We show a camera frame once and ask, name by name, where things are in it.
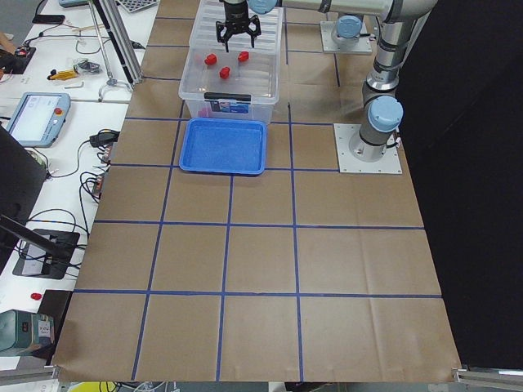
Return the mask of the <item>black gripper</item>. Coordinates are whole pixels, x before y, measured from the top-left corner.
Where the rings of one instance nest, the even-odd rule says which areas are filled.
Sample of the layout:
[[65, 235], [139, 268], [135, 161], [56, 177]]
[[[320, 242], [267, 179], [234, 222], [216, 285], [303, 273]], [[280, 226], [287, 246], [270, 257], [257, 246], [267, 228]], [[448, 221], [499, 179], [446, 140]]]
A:
[[251, 39], [251, 47], [255, 47], [255, 39], [261, 35], [258, 15], [249, 18], [246, 0], [224, 0], [222, 3], [226, 20], [216, 22], [217, 41], [223, 44], [228, 52], [231, 33], [247, 33]]

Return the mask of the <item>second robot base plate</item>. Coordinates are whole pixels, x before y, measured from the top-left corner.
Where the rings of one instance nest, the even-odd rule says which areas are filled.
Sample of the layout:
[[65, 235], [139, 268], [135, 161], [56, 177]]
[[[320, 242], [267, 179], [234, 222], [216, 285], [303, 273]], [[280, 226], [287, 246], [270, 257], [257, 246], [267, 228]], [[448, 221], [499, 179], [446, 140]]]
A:
[[356, 38], [335, 38], [335, 27], [335, 21], [320, 22], [323, 52], [358, 56], [370, 56], [373, 53], [365, 24]]

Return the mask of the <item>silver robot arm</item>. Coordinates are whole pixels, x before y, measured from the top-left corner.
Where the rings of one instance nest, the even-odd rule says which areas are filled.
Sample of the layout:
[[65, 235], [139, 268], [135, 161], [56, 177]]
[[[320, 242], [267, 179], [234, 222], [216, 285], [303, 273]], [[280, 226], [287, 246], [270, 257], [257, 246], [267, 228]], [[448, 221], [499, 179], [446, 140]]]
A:
[[395, 98], [401, 65], [419, 20], [427, 17], [435, 1], [224, 1], [225, 20], [216, 23], [217, 41], [228, 44], [236, 34], [251, 39], [261, 34], [259, 15], [275, 7], [330, 11], [347, 16], [375, 16], [382, 23], [373, 67], [362, 87], [364, 120], [349, 142], [351, 154], [363, 162], [377, 162], [391, 146], [387, 143], [403, 118]]

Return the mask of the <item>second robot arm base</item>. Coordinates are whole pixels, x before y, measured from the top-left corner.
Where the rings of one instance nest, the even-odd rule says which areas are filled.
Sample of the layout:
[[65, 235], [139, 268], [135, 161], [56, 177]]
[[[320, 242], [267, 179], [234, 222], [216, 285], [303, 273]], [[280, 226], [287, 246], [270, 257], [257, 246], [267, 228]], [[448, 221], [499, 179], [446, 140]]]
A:
[[361, 38], [375, 38], [373, 33], [362, 33], [363, 27], [362, 15], [342, 14], [335, 21], [331, 36], [338, 45], [354, 43]]

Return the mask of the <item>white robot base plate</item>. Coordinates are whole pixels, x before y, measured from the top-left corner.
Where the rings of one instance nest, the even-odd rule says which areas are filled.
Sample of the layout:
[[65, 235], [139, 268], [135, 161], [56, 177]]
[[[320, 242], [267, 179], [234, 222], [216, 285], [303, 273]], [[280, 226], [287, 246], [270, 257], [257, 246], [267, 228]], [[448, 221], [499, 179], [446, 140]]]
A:
[[401, 175], [398, 146], [393, 136], [372, 146], [360, 138], [360, 124], [334, 123], [338, 170], [342, 174]]

